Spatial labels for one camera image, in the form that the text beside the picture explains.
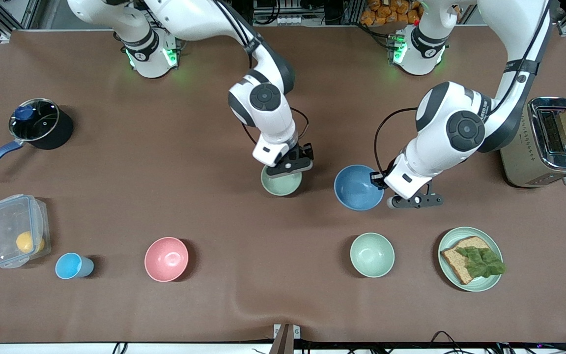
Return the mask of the orange fruit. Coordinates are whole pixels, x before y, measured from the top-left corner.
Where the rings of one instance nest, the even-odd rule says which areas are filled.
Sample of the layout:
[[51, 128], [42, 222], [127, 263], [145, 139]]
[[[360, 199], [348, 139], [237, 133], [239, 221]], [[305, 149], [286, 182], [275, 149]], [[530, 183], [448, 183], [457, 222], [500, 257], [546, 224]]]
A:
[[41, 238], [38, 242], [36, 242], [32, 232], [26, 231], [18, 235], [16, 239], [16, 246], [23, 254], [34, 255], [43, 251], [45, 247], [45, 240]]

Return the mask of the metal mount bracket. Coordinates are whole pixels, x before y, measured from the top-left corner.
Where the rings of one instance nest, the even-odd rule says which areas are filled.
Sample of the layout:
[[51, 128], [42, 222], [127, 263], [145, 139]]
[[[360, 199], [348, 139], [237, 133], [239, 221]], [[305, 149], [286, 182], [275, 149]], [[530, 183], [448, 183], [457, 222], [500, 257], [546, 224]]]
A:
[[294, 324], [275, 324], [273, 330], [274, 341], [269, 354], [294, 354], [294, 343], [301, 339], [301, 328]]

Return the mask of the clear plastic lidded container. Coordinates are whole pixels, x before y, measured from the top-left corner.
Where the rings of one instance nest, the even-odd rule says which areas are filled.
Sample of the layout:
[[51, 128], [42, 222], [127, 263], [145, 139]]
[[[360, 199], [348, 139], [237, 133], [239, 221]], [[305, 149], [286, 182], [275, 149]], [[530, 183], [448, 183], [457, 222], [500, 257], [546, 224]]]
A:
[[[40, 253], [23, 254], [16, 246], [20, 233], [32, 232], [38, 242], [45, 240]], [[27, 262], [47, 256], [51, 251], [47, 205], [32, 195], [13, 195], [0, 200], [0, 267], [22, 267]]]

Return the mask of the green bowl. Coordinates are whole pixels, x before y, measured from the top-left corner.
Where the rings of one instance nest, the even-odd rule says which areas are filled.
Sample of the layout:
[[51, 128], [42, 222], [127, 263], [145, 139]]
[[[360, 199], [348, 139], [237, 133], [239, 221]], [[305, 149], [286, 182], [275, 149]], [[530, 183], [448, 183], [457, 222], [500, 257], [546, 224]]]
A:
[[302, 183], [303, 173], [285, 175], [283, 177], [271, 178], [266, 173], [269, 166], [263, 166], [260, 175], [261, 186], [274, 196], [288, 196], [297, 191]]
[[396, 256], [391, 242], [378, 233], [357, 236], [350, 247], [350, 261], [366, 278], [380, 278], [393, 269]]

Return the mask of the glass lid blue knob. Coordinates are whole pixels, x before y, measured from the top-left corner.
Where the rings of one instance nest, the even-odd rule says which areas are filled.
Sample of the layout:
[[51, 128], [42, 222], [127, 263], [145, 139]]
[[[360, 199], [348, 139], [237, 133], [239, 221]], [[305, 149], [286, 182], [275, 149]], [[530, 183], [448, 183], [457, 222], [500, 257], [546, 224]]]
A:
[[16, 139], [34, 141], [48, 134], [57, 124], [60, 110], [44, 98], [25, 101], [13, 111], [8, 129]]

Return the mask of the silver toaster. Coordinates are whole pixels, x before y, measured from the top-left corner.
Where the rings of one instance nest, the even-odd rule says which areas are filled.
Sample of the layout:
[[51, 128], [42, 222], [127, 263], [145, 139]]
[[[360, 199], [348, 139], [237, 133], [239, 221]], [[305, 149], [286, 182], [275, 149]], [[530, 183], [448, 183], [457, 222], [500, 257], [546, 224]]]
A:
[[539, 97], [526, 104], [516, 137], [500, 150], [509, 184], [540, 188], [562, 180], [566, 185], [566, 144], [556, 124], [565, 109], [566, 98]]

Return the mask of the brown bread slice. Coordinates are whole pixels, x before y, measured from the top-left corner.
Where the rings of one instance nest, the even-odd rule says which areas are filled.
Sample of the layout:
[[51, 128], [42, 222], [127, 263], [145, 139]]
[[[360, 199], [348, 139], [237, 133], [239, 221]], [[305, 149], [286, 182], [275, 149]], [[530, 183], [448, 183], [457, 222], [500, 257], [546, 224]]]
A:
[[461, 255], [457, 251], [458, 247], [475, 247], [475, 248], [483, 248], [483, 249], [490, 249], [490, 247], [480, 237], [470, 236], [468, 238], [459, 240], [452, 247], [441, 252], [443, 259], [449, 264], [451, 269], [454, 271], [454, 274], [456, 274], [456, 276], [458, 277], [459, 282], [462, 285], [468, 285], [470, 284], [470, 282], [472, 282], [472, 280], [474, 280], [474, 278], [473, 276], [470, 275], [466, 267], [468, 258], [466, 256]]

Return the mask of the orange snack bag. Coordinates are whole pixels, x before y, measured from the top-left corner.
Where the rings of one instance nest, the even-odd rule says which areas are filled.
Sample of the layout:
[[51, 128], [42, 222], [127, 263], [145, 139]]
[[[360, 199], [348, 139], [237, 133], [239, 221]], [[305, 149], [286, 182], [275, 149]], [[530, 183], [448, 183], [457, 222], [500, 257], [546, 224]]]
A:
[[392, 22], [417, 25], [424, 12], [425, 7], [418, 0], [366, 0], [359, 23], [367, 27]]

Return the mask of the green plate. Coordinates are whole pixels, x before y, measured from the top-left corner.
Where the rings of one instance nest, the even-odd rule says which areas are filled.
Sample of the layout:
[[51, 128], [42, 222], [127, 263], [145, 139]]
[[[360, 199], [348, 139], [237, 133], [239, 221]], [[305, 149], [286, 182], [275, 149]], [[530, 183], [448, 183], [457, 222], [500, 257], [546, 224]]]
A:
[[472, 236], [477, 236], [481, 238], [481, 240], [489, 246], [492, 253], [499, 256], [501, 260], [503, 260], [502, 253], [497, 246], [497, 243], [485, 232], [478, 230], [474, 227], [456, 227], [452, 230], [447, 231], [442, 238], [440, 239], [438, 245], [438, 263], [440, 265], [440, 269], [443, 272], [443, 275], [449, 282], [462, 289], [463, 291], [468, 292], [482, 292], [487, 291], [494, 287], [494, 285], [499, 282], [501, 275], [491, 275], [488, 278], [483, 278], [481, 276], [474, 278], [469, 284], [462, 284], [460, 278], [454, 272], [453, 268], [450, 266], [449, 261], [443, 256], [443, 251], [447, 251], [450, 248], [456, 246], [462, 240], [468, 239]]

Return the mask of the green lettuce leaf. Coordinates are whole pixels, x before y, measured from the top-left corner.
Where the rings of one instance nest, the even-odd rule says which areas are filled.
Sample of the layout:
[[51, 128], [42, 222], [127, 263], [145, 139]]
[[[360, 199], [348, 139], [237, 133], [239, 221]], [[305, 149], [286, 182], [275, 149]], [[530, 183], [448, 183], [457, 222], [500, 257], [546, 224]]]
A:
[[465, 257], [465, 268], [472, 278], [489, 278], [506, 272], [501, 258], [488, 247], [457, 247], [456, 252]]

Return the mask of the blue bowl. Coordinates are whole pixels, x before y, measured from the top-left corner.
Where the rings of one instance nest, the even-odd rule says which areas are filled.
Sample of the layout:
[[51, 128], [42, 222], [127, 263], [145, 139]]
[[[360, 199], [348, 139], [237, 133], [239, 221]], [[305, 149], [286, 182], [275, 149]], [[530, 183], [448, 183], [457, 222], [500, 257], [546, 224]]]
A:
[[363, 164], [353, 164], [338, 172], [333, 183], [337, 200], [354, 211], [367, 211], [375, 208], [384, 199], [384, 191], [371, 184], [373, 168]]

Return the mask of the pink bowl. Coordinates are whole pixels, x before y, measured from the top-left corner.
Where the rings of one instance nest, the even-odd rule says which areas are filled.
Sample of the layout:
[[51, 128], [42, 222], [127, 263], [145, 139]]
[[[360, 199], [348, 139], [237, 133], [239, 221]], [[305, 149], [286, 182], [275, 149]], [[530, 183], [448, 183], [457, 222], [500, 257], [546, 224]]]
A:
[[144, 256], [144, 269], [157, 282], [172, 282], [186, 271], [189, 252], [182, 240], [164, 237], [153, 242]]

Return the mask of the blue cup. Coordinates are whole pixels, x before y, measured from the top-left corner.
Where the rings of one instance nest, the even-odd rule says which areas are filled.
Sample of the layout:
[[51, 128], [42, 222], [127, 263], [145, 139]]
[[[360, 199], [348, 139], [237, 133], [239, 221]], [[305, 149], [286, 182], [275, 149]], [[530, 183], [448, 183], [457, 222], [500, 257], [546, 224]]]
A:
[[89, 276], [94, 270], [94, 262], [77, 253], [66, 253], [56, 263], [55, 273], [58, 278], [69, 280]]

